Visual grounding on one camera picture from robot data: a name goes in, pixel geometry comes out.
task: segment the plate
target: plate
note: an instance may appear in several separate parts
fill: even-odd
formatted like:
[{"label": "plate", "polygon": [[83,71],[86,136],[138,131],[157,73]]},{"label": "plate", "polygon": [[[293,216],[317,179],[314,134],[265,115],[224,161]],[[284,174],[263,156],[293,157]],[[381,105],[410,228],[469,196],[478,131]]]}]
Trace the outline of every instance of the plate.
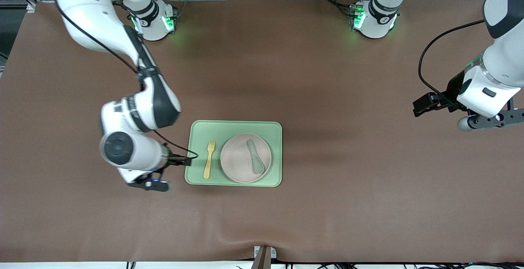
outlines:
[{"label": "plate", "polygon": [[[264,172],[257,174],[247,140],[253,140],[256,152],[264,164]],[[264,139],[252,133],[242,133],[229,139],[220,153],[220,165],[224,174],[238,183],[253,183],[264,177],[271,165],[271,150]]]}]

